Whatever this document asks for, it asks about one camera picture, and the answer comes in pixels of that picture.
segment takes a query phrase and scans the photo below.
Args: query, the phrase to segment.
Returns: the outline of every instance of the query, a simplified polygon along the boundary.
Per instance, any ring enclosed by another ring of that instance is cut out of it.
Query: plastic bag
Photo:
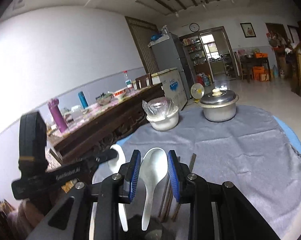
[[[174,102],[167,97],[155,98],[148,103],[142,102],[145,113],[150,118],[166,118],[174,109]]]

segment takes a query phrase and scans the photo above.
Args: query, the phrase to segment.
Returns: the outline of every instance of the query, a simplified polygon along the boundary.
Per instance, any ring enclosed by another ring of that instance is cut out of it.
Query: blue thermos
[[[87,101],[86,101],[83,91],[78,93],[78,97],[80,99],[80,102],[82,103],[83,108],[87,108],[88,104],[87,104]]]

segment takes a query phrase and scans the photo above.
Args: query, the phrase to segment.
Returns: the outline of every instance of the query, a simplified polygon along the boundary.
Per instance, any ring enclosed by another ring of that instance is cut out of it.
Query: gray tablecloth
[[[181,162],[189,164],[196,153],[193,172],[208,182],[232,181],[260,212],[279,237],[283,237],[301,202],[301,155],[273,116],[252,106],[237,106],[236,116],[222,123],[205,119],[201,108],[180,112],[178,125],[166,132],[141,126],[122,146],[126,161],[134,149],[142,158],[153,147],[175,150]],[[97,180],[111,173],[101,165]],[[166,179],[155,189],[152,215],[157,216]],[[126,205],[128,218],[142,214],[146,189],[139,179],[137,193]],[[171,213],[175,207],[172,203]],[[165,224],[176,239],[187,239],[189,205],[183,204],[177,221]]]

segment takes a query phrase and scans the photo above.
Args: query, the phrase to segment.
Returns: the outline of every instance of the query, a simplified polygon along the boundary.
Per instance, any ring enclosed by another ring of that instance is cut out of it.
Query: white ceramic spoon
[[[123,149],[118,144],[113,144],[110,148],[117,151],[118,155],[116,158],[109,160],[107,162],[107,164],[112,173],[118,173],[121,165],[126,163],[125,154],[123,152]],[[127,214],[126,214],[125,204],[118,203],[118,213],[119,213],[120,222],[122,224],[122,228],[125,232],[127,232],[128,231],[128,223],[127,223]]]
[[[150,149],[140,165],[139,177],[143,180],[146,187],[146,200],[141,219],[141,229],[143,231],[148,228],[151,219],[155,187],[165,178],[167,169],[167,156],[162,148]]]

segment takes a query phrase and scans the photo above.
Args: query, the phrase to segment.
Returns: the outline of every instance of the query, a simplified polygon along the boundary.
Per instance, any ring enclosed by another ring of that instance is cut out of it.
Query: blue container
[[[274,78],[278,78],[278,68],[274,65],[272,68]]]
[[[79,97],[80,102],[82,103],[83,108],[87,108],[88,104],[87,104],[87,101],[86,101],[83,91],[78,93],[78,97]]]
[[[205,87],[209,86],[210,85],[210,82],[209,82],[209,77],[208,76],[203,76],[202,77],[202,80],[203,80],[203,83],[205,85]]]

